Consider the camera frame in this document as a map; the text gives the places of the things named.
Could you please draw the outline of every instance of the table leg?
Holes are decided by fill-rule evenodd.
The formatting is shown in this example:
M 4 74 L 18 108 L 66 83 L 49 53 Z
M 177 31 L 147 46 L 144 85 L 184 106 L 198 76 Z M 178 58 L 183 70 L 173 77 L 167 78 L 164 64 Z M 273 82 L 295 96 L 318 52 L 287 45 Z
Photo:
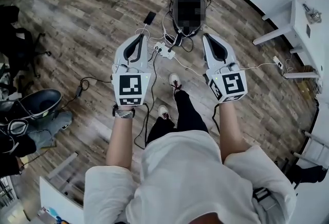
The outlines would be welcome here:
M 293 72 L 285 73 L 283 76 L 287 79 L 319 78 L 319 75 L 315 72 Z
M 277 30 L 274 30 L 268 34 L 265 34 L 255 40 L 253 40 L 252 43 L 254 43 L 255 45 L 258 45 L 259 43 L 263 43 L 265 41 L 271 40 L 280 35 L 287 34 L 288 32 L 291 32 L 292 30 L 293 30 L 292 26 L 290 24 L 288 24 L 284 27 L 278 28 Z
M 47 178 L 51 180 L 55 175 L 57 175 L 61 170 L 63 170 L 67 165 L 69 165 L 75 158 L 78 156 L 78 153 L 74 152 L 68 158 L 66 158 L 57 168 L 49 173 Z
M 270 10 L 268 13 L 266 13 L 263 17 L 262 17 L 262 20 L 267 20 L 269 19 L 270 17 L 273 17 L 277 14 L 279 14 L 280 12 L 286 10 L 286 9 L 291 9 L 291 6 L 292 6 L 292 1 L 293 0 L 286 0 L 285 3 L 283 3 L 282 5 L 276 7 L 276 8 L 273 8 L 272 10 Z
M 304 52 L 304 49 L 302 48 L 302 46 L 297 46 L 296 48 L 293 48 L 289 51 L 291 54 L 293 53 L 300 53 L 300 52 Z

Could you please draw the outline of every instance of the sneaker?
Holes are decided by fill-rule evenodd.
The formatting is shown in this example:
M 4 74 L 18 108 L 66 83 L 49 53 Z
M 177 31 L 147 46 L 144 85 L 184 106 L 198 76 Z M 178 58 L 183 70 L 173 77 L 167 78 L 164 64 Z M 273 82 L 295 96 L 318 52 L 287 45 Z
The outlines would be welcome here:
M 174 96 L 177 91 L 181 90 L 180 78 L 178 77 L 177 74 L 172 73 L 169 76 L 169 83 L 173 87 L 173 96 Z
M 159 117 L 163 118 L 164 120 L 170 120 L 168 109 L 164 105 L 159 106 Z

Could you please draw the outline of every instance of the wristwatch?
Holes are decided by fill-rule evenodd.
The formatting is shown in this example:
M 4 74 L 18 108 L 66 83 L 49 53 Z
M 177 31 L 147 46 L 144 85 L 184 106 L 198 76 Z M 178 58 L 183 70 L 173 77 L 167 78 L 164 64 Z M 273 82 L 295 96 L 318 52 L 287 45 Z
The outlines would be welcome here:
M 112 116 L 119 117 L 119 118 L 133 118 L 135 116 L 135 109 L 131 110 L 121 110 L 119 109 L 118 105 L 113 106 Z

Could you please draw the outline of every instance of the white table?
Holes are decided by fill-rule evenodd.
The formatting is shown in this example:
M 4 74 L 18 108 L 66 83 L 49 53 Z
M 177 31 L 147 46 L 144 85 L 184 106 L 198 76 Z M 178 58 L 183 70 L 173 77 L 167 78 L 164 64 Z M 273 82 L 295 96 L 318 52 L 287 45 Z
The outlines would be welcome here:
M 83 208 L 75 201 L 69 199 L 65 194 L 52 185 L 50 181 L 63 168 L 71 163 L 77 155 L 77 153 L 73 153 L 57 168 L 50 172 L 47 177 L 40 177 L 41 207 L 54 209 L 63 220 L 70 224 L 84 224 Z
M 288 79 L 322 77 L 324 69 L 324 53 L 323 51 L 319 50 L 323 49 L 323 41 L 319 39 L 316 33 L 314 33 L 316 31 L 315 25 L 311 25 L 310 23 L 308 23 L 305 15 L 305 10 L 301 3 L 299 3 L 297 0 L 288 0 L 286 3 L 264 15 L 262 17 L 262 20 L 265 21 L 286 9 L 289 9 L 291 11 L 290 22 L 285 26 L 279 27 L 277 30 L 274 30 L 268 34 L 265 34 L 255 39 L 253 43 L 257 45 L 280 35 L 288 34 L 289 32 L 294 32 L 299 40 L 300 46 L 290 50 L 290 53 L 305 52 L 317 73 L 285 73 L 284 77 Z M 306 32 L 307 26 L 310 27 L 310 37 L 308 37 Z

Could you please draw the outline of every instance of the power strip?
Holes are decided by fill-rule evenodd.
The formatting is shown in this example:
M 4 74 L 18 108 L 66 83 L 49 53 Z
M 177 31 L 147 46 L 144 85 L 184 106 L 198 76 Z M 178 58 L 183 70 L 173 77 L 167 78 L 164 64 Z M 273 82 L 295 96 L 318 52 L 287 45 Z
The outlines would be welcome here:
M 162 57 L 171 60 L 175 56 L 175 52 L 168 48 L 164 42 L 157 42 L 154 46 L 156 50 Z
M 282 70 L 283 69 L 283 64 L 280 62 L 277 56 L 273 57 L 273 61 L 277 64 L 277 66 Z

